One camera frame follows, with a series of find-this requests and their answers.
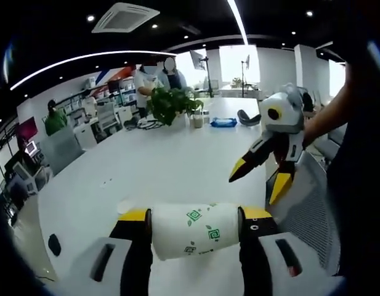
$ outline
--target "green shirt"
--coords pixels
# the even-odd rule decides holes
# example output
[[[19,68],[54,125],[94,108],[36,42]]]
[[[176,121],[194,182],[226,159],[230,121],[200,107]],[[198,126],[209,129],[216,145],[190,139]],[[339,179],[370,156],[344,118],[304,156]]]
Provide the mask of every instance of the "green shirt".
[[[48,136],[51,136],[52,134],[58,132],[60,129],[66,127],[67,124],[67,116],[65,116],[61,110],[55,111],[53,114],[49,114],[46,121],[44,122],[46,134]]]

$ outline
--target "window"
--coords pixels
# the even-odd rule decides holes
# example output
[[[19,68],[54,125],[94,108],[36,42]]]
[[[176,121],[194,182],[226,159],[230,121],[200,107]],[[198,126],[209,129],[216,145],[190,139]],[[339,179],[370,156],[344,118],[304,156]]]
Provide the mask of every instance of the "window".
[[[343,87],[346,80],[346,67],[329,60],[329,95],[334,97]]]
[[[199,49],[195,52],[206,57],[205,49]],[[206,70],[195,70],[189,51],[176,56],[176,66],[177,69],[183,73],[187,86],[192,88],[203,88],[204,80],[208,74]]]
[[[232,45],[220,47],[221,75],[224,83],[231,83],[234,78],[241,79],[241,62],[250,58],[249,68],[244,64],[245,82],[259,83],[259,62],[255,45]]]

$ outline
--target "ceiling light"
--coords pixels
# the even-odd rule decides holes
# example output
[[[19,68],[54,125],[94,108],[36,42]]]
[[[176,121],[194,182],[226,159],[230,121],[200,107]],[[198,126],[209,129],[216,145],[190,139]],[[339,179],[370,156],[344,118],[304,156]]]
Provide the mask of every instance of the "ceiling light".
[[[245,45],[249,45],[249,43],[247,41],[247,34],[245,31],[245,27],[243,26],[243,22],[241,21],[241,17],[240,17],[238,8],[236,6],[235,0],[227,0],[227,2],[229,4],[229,6],[231,7],[233,16],[235,17],[235,20],[236,20],[236,23],[238,24],[241,37],[243,38],[243,42],[245,43]]]
[[[15,88],[17,88],[19,85],[23,84],[24,82],[26,82],[30,78],[48,70],[48,69],[54,68],[56,66],[59,66],[59,65],[65,64],[65,63],[69,63],[69,62],[73,62],[74,60],[85,59],[86,57],[105,56],[107,54],[161,54],[164,56],[172,56],[172,57],[177,56],[177,54],[171,54],[170,52],[159,52],[159,51],[106,51],[106,52],[98,52],[96,54],[81,55],[79,57],[72,57],[72,58],[67,59],[67,60],[62,60],[61,62],[52,64],[52,65],[44,67],[44,68],[42,68],[42,69],[40,69],[40,70],[38,70],[32,74],[29,74],[27,77],[24,77],[19,82],[13,84],[10,87],[10,90],[13,91]]]
[[[87,21],[88,21],[89,23],[93,22],[94,20],[95,20],[95,17],[94,17],[93,15],[88,15],[88,16],[87,16]]]

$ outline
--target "air conditioning vent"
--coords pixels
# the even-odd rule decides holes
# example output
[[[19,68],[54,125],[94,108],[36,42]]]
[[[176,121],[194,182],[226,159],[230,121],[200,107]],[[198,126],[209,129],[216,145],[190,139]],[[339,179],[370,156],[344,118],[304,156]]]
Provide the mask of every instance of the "air conditioning vent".
[[[116,3],[98,21],[93,33],[129,33],[160,12],[144,6],[128,3]]]

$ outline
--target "robotic hand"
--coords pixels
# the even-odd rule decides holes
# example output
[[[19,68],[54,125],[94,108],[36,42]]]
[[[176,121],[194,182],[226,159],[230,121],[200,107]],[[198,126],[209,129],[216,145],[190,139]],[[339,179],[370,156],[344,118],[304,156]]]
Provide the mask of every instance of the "robotic hand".
[[[270,204],[277,202],[291,187],[296,167],[303,153],[304,116],[302,96],[292,84],[259,104],[265,131],[251,145],[247,153],[237,161],[229,177],[234,182],[246,176],[253,168],[263,164],[269,155],[281,145],[281,138],[288,138],[288,152],[279,164]]]

